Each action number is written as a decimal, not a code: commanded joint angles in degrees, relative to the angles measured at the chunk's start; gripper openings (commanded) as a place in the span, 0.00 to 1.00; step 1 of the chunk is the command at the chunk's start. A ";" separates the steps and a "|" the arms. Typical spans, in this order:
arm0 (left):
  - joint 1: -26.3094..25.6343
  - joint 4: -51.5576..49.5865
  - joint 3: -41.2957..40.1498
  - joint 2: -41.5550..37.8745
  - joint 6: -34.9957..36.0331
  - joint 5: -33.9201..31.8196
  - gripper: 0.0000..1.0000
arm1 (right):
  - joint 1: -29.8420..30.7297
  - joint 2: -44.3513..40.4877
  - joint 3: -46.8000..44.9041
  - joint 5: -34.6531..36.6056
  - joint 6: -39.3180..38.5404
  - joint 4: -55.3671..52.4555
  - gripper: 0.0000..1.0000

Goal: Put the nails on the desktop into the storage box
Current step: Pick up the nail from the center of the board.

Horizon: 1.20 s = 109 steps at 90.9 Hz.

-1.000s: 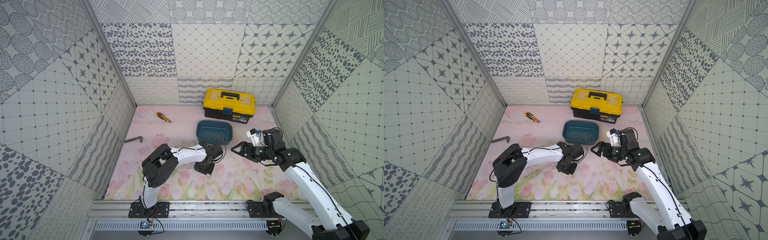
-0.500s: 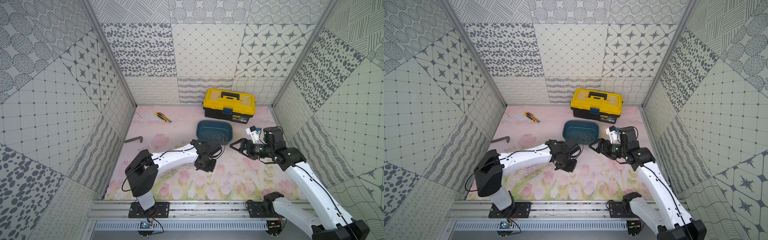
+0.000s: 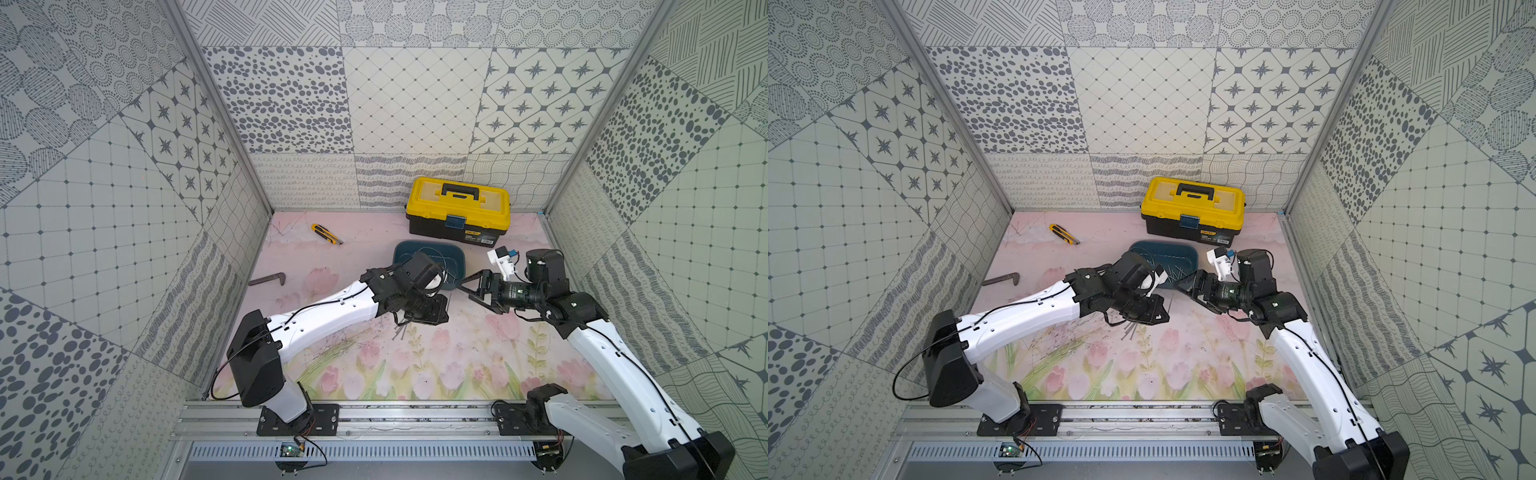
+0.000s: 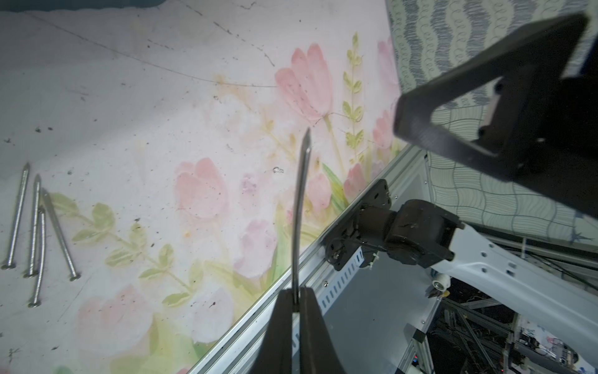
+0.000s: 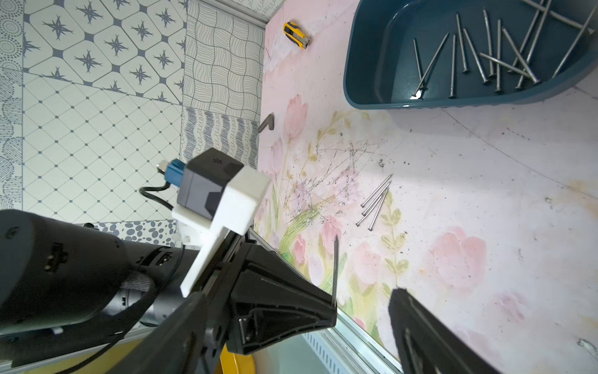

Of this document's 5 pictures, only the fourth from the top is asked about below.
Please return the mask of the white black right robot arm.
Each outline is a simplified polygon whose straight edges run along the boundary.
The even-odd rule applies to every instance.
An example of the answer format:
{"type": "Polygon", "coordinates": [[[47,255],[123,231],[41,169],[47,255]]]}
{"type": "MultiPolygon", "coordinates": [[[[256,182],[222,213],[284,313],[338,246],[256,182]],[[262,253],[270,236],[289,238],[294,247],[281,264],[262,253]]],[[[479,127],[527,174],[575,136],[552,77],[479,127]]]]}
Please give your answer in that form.
{"type": "MultiPolygon", "coordinates": [[[[589,20],[578,12],[521,26],[403,94],[394,135],[596,216],[596,49],[577,76],[562,75],[589,20]],[[432,123],[436,108],[489,82],[495,82],[496,101],[475,140],[432,123]]],[[[383,213],[375,237],[391,257],[473,285],[533,318],[596,365],[595,295],[496,246],[456,215],[422,200],[383,213]]]]}

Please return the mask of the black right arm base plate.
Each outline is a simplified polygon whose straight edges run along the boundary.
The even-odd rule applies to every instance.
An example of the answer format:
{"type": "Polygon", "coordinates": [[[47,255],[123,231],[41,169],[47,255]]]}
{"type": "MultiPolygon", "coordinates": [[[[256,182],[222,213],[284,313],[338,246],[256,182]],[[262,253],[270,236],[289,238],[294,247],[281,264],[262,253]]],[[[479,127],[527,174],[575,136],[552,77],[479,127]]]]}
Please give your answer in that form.
{"type": "Polygon", "coordinates": [[[385,179],[373,182],[323,235],[325,259],[335,271],[341,271],[358,248],[366,243],[358,221],[362,211],[369,207],[391,207],[389,187],[385,179]]]}

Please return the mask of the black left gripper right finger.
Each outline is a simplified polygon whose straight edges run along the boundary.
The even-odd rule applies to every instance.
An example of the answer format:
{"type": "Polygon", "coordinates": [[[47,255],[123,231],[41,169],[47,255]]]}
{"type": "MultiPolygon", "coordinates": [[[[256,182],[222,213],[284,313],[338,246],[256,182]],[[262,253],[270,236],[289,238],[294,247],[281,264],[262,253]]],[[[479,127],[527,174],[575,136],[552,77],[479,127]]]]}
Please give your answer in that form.
{"type": "Polygon", "coordinates": [[[345,374],[311,288],[300,288],[299,314],[301,373],[345,374]]]}

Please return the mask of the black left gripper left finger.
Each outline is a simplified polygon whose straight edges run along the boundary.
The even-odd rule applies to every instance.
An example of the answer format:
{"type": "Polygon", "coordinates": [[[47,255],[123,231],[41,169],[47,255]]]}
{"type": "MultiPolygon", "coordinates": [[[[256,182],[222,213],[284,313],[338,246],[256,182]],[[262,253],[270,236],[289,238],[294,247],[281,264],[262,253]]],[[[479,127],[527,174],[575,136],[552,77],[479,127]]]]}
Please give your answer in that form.
{"type": "Polygon", "coordinates": [[[273,308],[250,374],[289,374],[292,370],[293,294],[282,290],[273,308]]]}

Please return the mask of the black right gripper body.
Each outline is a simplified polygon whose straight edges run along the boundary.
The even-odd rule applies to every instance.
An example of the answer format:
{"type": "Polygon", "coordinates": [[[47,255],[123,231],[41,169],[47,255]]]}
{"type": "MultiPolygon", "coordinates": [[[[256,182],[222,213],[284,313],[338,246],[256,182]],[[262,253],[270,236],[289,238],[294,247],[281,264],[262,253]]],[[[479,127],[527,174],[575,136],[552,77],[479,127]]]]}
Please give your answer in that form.
{"type": "Polygon", "coordinates": [[[495,84],[485,146],[516,167],[513,182],[597,215],[597,46],[572,77],[562,72],[580,30],[529,37],[495,84]]]}

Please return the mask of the teal plastic storage box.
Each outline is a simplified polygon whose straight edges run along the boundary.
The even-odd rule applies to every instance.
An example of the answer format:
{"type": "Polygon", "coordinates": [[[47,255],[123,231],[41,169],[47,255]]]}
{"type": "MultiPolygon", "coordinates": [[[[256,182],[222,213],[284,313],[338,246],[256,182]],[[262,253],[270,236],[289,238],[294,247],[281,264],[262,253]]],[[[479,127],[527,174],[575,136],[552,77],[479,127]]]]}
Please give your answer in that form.
{"type": "Polygon", "coordinates": [[[164,0],[1,0],[2,12],[153,8],[164,0]]]}

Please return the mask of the steel nail gripped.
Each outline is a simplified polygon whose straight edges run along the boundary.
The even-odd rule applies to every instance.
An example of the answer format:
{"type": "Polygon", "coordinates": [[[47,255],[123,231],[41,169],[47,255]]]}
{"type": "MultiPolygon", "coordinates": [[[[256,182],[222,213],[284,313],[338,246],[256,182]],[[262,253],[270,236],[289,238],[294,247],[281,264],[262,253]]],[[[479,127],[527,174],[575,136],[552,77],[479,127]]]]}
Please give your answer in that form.
{"type": "Polygon", "coordinates": [[[291,294],[293,311],[299,311],[300,304],[300,281],[299,281],[299,259],[303,206],[305,200],[305,189],[308,178],[309,160],[311,157],[311,129],[305,131],[301,142],[300,156],[297,167],[297,179],[294,192],[292,242],[291,242],[291,294]]]}

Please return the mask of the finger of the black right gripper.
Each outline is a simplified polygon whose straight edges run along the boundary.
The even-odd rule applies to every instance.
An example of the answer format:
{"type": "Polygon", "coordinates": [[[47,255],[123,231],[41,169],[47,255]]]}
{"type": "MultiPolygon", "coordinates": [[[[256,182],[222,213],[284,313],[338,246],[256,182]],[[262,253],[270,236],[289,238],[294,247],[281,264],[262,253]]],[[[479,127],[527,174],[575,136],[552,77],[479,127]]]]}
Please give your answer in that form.
{"type": "Polygon", "coordinates": [[[541,141],[540,134],[588,21],[574,13],[528,23],[405,93],[396,106],[395,136],[503,181],[587,173],[590,157],[541,141]],[[437,108],[488,84],[493,92],[476,139],[432,123],[437,108]]]}

